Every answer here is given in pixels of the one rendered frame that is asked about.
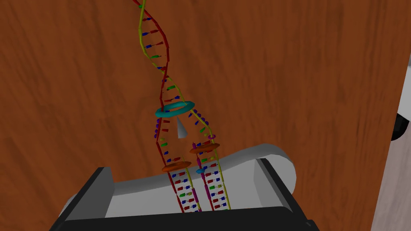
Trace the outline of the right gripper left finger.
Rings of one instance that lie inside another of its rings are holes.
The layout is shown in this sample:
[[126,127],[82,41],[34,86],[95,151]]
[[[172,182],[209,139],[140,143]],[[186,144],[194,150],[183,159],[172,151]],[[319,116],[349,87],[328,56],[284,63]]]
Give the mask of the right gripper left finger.
[[63,224],[68,221],[105,218],[114,189],[111,168],[97,168],[80,191],[71,198],[49,231],[63,231]]

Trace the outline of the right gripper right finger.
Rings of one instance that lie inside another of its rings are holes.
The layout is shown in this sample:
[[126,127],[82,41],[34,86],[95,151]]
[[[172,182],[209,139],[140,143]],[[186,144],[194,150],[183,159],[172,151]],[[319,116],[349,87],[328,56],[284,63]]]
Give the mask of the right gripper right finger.
[[284,207],[298,221],[313,222],[306,217],[292,193],[266,158],[255,160],[253,181],[262,207]]

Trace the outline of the brown wooden door leaf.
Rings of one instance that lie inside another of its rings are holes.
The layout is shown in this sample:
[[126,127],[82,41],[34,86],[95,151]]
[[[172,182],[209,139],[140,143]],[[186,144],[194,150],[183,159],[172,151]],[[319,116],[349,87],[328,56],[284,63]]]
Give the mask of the brown wooden door leaf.
[[[411,0],[147,0],[220,156],[296,166],[320,231],[370,231],[411,52]],[[161,172],[162,75],[132,0],[0,0],[0,231],[49,231],[100,166]]]

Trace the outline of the colourful double helix model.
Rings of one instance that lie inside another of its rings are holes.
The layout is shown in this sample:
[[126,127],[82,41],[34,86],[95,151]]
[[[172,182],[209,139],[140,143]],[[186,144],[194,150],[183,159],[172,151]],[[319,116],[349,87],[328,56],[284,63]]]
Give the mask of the colourful double helix model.
[[[200,133],[204,134],[207,140],[193,143],[190,153],[196,157],[197,173],[203,181],[211,210],[230,210],[230,200],[217,152],[219,144],[215,142],[216,135],[212,132],[208,121],[195,110],[194,102],[185,100],[181,89],[168,76],[170,62],[168,40],[158,22],[146,10],[147,0],[132,1],[140,9],[138,38],[142,52],[163,75],[159,95],[160,107],[155,112],[157,149],[162,156],[168,153],[168,142],[163,135],[169,130],[168,123],[171,118],[178,118],[183,114],[195,118],[195,124],[202,125]],[[181,211],[201,212],[202,208],[188,169],[190,163],[183,156],[163,159],[163,163],[163,171],[168,175]]]

